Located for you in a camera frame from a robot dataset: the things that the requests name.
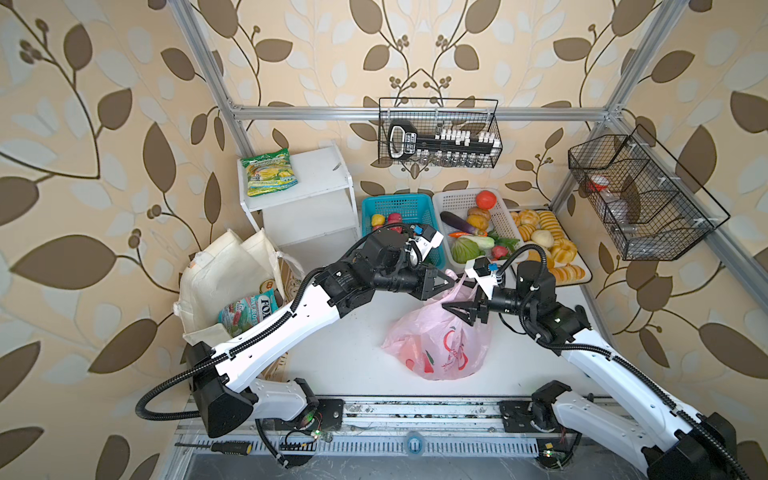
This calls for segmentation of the cream canvas tote bag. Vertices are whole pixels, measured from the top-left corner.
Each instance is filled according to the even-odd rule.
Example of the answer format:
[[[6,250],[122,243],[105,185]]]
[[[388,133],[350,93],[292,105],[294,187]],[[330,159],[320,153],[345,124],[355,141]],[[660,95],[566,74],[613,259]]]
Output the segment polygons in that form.
[[[305,271],[299,261],[278,250],[263,230],[243,240],[227,230],[194,254],[180,277],[180,293],[173,305],[181,319],[182,338],[189,346],[204,342],[214,347],[234,337],[217,322],[227,305],[275,289],[278,300],[295,297]]]

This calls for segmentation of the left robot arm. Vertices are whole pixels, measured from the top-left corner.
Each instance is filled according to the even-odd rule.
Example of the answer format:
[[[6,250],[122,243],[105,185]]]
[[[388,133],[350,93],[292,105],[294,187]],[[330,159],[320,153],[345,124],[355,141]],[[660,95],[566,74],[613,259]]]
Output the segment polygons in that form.
[[[378,291],[428,300],[455,281],[427,264],[443,234],[428,224],[385,225],[337,261],[311,270],[294,300],[257,326],[214,347],[193,346],[189,369],[144,394],[135,407],[147,421],[199,418],[222,437],[249,418],[302,422],[317,400],[308,383],[265,381],[262,372],[305,338],[371,302]]]

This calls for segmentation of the pink plastic grocery bag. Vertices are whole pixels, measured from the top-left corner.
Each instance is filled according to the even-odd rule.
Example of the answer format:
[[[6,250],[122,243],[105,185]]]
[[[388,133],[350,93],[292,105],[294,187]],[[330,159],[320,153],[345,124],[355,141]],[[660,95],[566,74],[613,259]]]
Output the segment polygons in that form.
[[[389,329],[382,349],[411,372],[430,381],[453,381],[477,373],[492,342],[492,326],[470,326],[443,308],[447,302],[463,302],[478,292],[466,276],[447,275],[456,281],[449,290],[427,300],[401,317]]]

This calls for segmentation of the teal plastic fruit basket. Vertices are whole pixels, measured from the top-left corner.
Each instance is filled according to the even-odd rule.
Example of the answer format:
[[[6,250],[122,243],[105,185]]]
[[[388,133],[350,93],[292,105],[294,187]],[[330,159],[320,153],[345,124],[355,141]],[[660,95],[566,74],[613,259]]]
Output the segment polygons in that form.
[[[369,197],[362,201],[361,222],[362,236],[366,237],[374,231],[372,218],[375,214],[382,215],[385,220],[391,214],[401,217],[400,223],[425,224],[438,231],[437,215],[432,206],[431,198],[425,194],[382,195]],[[447,255],[442,243],[432,248],[423,257],[422,264],[430,264],[439,270],[446,268]]]

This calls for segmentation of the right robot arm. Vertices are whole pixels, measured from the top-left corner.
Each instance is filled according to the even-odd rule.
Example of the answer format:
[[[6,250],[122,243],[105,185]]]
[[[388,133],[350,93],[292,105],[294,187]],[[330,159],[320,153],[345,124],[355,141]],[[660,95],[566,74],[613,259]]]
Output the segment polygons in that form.
[[[528,250],[545,254],[533,244],[503,264],[486,257],[467,261],[465,273],[480,290],[471,301],[446,303],[445,310],[468,325],[487,322],[490,313],[517,316],[526,336],[585,373],[628,414],[614,414],[551,381],[531,396],[532,424],[581,433],[649,479],[747,478],[733,425],[717,413],[703,415],[620,355],[590,326],[582,306],[558,302],[555,277],[544,259],[516,260]]]

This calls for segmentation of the teal red snack bag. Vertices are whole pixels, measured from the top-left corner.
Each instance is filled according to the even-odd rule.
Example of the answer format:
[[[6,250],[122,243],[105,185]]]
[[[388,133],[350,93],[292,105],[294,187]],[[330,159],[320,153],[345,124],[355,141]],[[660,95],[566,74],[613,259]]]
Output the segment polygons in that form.
[[[278,307],[275,290],[270,289],[227,305],[218,313],[217,323],[230,336],[235,337],[258,325],[276,312]]]

